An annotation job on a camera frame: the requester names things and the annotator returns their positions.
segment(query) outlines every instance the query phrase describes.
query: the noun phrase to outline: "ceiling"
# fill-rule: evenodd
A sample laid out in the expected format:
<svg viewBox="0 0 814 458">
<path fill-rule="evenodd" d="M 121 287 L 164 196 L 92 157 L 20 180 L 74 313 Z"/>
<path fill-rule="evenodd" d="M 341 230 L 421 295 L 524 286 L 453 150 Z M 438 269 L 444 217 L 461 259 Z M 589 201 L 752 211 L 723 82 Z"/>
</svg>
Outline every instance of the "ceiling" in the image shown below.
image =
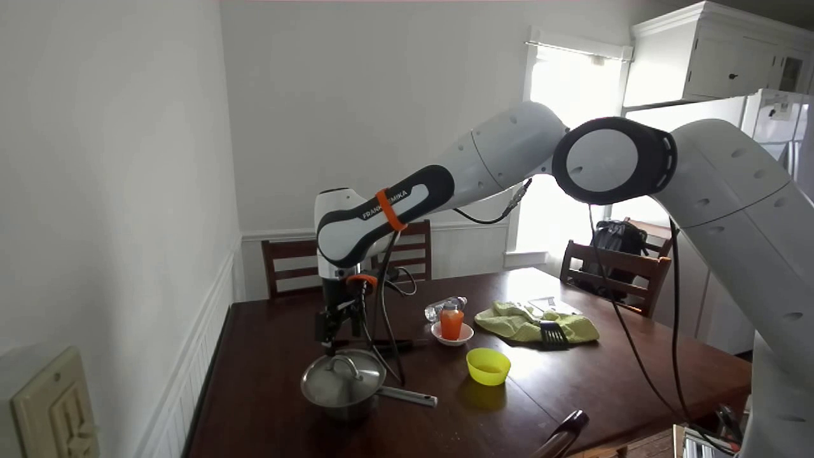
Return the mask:
<svg viewBox="0 0 814 458">
<path fill-rule="evenodd" d="M 651 0 L 651 2 L 683 7 L 696 0 Z M 814 32 L 814 0 L 715 0 L 715 2 Z"/>
</svg>

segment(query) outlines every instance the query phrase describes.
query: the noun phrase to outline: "white plate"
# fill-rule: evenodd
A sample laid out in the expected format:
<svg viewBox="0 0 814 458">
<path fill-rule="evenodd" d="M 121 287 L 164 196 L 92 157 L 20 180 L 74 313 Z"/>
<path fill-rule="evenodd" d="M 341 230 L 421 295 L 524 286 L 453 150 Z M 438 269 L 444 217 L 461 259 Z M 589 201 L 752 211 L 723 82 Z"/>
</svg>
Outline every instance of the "white plate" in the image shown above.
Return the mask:
<svg viewBox="0 0 814 458">
<path fill-rule="evenodd" d="M 468 342 L 476 336 L 476 330 L 472 330 L 468 324 L 461 324 L 461 336 L 457 336 L 457 338 L 444 338 L 444 336 L 440 336 L 440 324 L 431 324 L 431 325 L 430 325 L 430 334 L 431 334 L 434 342 L 440 342 L 441 347 L 463 347 L 463 343 L 468 343 Z"/>
</svg>

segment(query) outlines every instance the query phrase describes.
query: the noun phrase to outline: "refrigerator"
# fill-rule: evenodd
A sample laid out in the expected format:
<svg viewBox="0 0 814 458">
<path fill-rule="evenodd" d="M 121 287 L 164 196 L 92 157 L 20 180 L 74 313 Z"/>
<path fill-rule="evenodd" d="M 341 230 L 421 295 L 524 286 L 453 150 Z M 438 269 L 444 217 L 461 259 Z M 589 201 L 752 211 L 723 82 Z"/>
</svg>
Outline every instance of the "refrigerator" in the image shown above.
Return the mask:
<svg viewBox="0 0 814 458">
<path fill-rule="evenodd" d="M 794 184 L 814 198 L 814 98 L 761 90 L 744 98 L 687 101 L 668 108 L 627 110 L 625 117 L 656 131 L 675 131 L 693 119 L 724 119 L 749 136 L 775 157 Z M 681 248 L 681 330 L 728 353 L 752 347 L 752 325 L 735 301 L 701 262 L 688 240 Z M 670 310 L 656 310 L 656 322 L 670 324 Z"/>
</svg>

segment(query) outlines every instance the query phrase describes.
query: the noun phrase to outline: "stainless steel pot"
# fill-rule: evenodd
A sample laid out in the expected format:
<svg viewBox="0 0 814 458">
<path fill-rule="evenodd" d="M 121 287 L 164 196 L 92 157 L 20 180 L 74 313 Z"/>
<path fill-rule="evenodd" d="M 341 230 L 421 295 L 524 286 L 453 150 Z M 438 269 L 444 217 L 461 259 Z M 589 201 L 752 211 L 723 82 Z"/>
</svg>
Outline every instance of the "stainless steel pot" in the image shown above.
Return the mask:
<svg viewBox="0 0 814 458">
<path fill-rule="evenodd" d="M 370 352 L 341 350 L 335 357 L 312 362 L 300 383 L 302 397 L 319 408 L 326 417 L 355 422 L 374 413 L 378 394 L 438 408 L 438 397 L 383 388 L 387 370 Z"/>
</svg>

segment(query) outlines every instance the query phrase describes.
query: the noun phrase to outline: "white wall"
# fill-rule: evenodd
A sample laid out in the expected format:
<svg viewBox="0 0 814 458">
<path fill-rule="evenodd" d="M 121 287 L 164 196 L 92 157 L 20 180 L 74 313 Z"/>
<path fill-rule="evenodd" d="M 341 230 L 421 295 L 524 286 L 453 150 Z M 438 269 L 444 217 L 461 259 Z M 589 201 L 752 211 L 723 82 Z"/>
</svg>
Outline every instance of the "white wall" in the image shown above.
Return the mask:
<svg viewBox="0 0 814 458">
<path fill-rule="evenodd" d="M 235 253 L 215 0 L 0 2 L 0 353 L 75 343 L 101 455 L 177 455 Z"/>
<path fill-rule="evenodd" d="M 224 0 L 224 51 L 248 295 L 256 240 L 307 233 L 312 196 L 360 193 L 431 164 L 476 123 L 524 98 L 532 28 L 627 44 L 646 0 L 291 5 Z M 472 208 L 494 217 L 504 198 Z M 434 273 L 504 268 L 509 224 L 438 217 Z"/>
</svg>

